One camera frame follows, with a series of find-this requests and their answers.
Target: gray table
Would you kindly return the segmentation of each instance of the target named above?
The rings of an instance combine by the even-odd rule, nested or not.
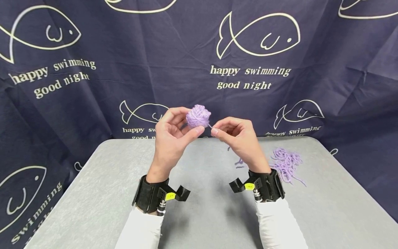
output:
[[[277,147],[301,154],[286,198],[312,249],[398,248],[398,224],[315,139],[260,139],[267,157]],[[262,248],[253,195],[234,194],[228,183],[245,181],[247,168],[214,138],[186,149],[170,186],[191,190],[187,202],[169,201],[159,249]],[[131,210],[138,179],[152,161],[154,140],[102,143],[26,249],[113,249]]]

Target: hand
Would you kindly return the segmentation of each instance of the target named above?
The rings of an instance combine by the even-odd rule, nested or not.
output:
[[[204,132],[203,126],[181,129],[187,123],[186,115],[190,110],[185,107],[170,108],[156,124],[155,155],[146,176],[148,183],[167,180],[188,144]]]
[[[233,117],[222,119],[213,125],[211,135],[228,144],[251,171],[271,173],[250,120]]]

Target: fish tail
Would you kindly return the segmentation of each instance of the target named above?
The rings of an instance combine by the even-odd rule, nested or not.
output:
[[[231,20],[231,14],[232,12],[229,12],[224,19],[222,20],[219,28],[219,37],[220,40],[217,44],[217,56],[221,60],[223,57],[225,57],[225,52],[233,42],[233,34],[231,33],[232,28],[230,26],[230,20]]]
[[[0,58],[14,64],[12,54],[13,35],[0,25]]]
[[[119,105],[119,110],[122,113],[122,121],[125,124],[129,124],[129,121],[131,119],[131,116],[133,115],[133,112],[130,110],[130,108],[126,104],[126,100],[123,100],[120,105]]]
[[[275,122],[274,122],[274,129],[276,129],[278,127],[279,123],[282,121],[283,117],[285,116],[285,108],[286,108],[286,105],[284,105],[276,113],[276,119],[275,119]]]

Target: yarn pile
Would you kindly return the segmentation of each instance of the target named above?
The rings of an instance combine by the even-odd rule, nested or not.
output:
[[[204,106],[201,105],[195,105],[187,114],[187,123],[188,126],[193,129],[198,126],[203,126],[207,127],[211,126],[209,125],[209,118],[210,118],[211,112],[206,110]]]
[[[298,179],[294,176],[294,172],[296,171],[296,167],[302,163],[300,155],[297,153],[288,153],[283,148],[277,148],[273,151],[272,159],[275,160],[274,164],[271,164],[270,167],[278,171],[279,176],[282,178],[284,182],[292,183],[292,179],[296,179],[300,181],[304,186],[307,186],[302,180]]]

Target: yarn ball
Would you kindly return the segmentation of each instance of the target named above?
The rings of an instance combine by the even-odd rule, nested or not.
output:
[[[209,125],[209,117],[211,112],[206,110],[204,106],[195,105],[187,114],[188,126],[192,129],[197,126],[207,127]]]

